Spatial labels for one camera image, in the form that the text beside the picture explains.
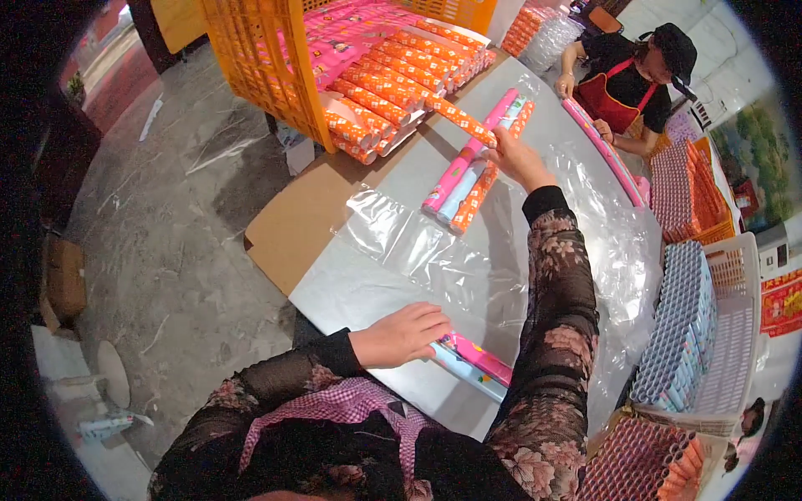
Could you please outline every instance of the black t-shirt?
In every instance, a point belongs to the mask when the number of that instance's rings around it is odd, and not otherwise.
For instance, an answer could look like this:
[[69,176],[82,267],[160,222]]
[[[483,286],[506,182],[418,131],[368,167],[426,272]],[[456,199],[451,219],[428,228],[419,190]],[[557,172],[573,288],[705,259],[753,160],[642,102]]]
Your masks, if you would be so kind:
[[[635,50],[635,44],[618,33],[600,34],[583,42],[582,47],[590,58],[590,73],[582,79],[582,82],[599,73],[610,71],[615,65],[631,58]],[[631,64],[613,78],[607,79],[607,93],[626,106],[637,107],[650,85],[651,82],[644,79],[635,65]],[[671,113],[668,87],[658,86],[641,113],[643,125],[658,134],[662,133]]]

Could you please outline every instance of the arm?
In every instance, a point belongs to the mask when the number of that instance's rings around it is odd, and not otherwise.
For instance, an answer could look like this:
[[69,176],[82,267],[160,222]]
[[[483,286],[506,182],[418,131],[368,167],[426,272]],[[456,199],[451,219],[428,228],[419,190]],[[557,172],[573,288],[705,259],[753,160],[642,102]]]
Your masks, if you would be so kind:
[[576,493],[585,464],[587,390],[598,316],[585,242],[562,191],[531,152],[502,163],[529,197],[529,311],[506,398],[485,442],[534,499]]
[[623,135],[613,136],[613,146],[624,152],[634,153],[635,155],[647,156],[657,144],[659,134],[648,127],[643,128],[641,139],[624,137]]
[[415,303],[365,330],[343,329],[235,373],[212,392],[164,454],[148,485],[150,499],[231,494],[245,436],[255,418],[357,376],[363,367],[397,367],[431,357],[429,343],[451,330],[439,306]]
[[560,97],[567,99],[573,95],[573,86],[577,82],[573,77],[573,65],[577,61],[577,58],[585,57],[587,57],[587,54],[585,53],[585,48],[582,46],[582,42],[572,42],[562,51],[562,56],[560,58],[562,63],[562,75],[560,75],[560,78],[554,83],[554,88],[557,90]]
[[148,485],[150,499],[206,499],[233,489],[255,418],[360,370],[348,329],[343,329],[234,373],[209,395],[164,454]]
[[562,51],[562,56],[560,57],[560,62],[562,64],[562,74],[565,75],[566,73],[573,75],[573,65],[577,61],[577,58],[586,58],[588,55],[585,53],[585,48],[582,46],[582,42],[571,42]]

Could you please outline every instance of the black cap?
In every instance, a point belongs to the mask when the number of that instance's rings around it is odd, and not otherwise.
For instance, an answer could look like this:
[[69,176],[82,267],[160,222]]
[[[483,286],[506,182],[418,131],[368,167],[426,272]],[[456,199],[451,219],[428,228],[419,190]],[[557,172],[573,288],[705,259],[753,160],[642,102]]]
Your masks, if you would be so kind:
[[674,86],[677,87],[677,83],[680,82],[683,86],[690,85],[691,71],[696,64],[696,47],[688,35],[672,22],[667,22],[655,28],[654,31],[642,34],[640,39],[643,40],[650,34],[654,46],[662,52],[662,58],[666,61],[668,71],[675,77]]

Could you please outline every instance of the hand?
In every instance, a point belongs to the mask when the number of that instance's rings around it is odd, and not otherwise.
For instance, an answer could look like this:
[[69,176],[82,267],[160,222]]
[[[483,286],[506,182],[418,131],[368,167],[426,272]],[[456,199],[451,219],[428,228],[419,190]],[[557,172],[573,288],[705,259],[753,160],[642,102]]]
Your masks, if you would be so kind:
[[541,156],[529,146],[515,139],[503,127],[493,129],[498,148],[487,150],[482,156],[520,184],[527,194],[543,186],[557,185],[557,178],[546,170]]
[[594,120],[593,126],[596,127],[596,130],[599,131],[601,134],[601,138],[608,143],[612,144],[615,140],[615,136],[613,135],[613,131],[610,129],[610,125],[602,119]]
[[389,369],[417,358],[433,358],[435,349],[429,343],[451,331],[451,320],[441,308],[423,302],[405,306],[348,337],[359,365]]
[[554,83],[554,89],[563,99],[573,97],[573,85],[577,80],[570,73],[563,73]]

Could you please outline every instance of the floral sheer sleeve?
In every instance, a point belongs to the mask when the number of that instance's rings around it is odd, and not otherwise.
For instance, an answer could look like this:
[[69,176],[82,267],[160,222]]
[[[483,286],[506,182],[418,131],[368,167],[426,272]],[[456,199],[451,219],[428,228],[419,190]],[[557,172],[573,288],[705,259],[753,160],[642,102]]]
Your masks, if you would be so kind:
[[593,278],[577,220],[556,186],[529,195],[529,311],[506,398],[485,442],[533,499],[575,499],[598,344]]
[[348,329],[235,373],[209,395],[153,471],[148,497],[206,499],[233,491],[245,435],[255,418],[361,368]]

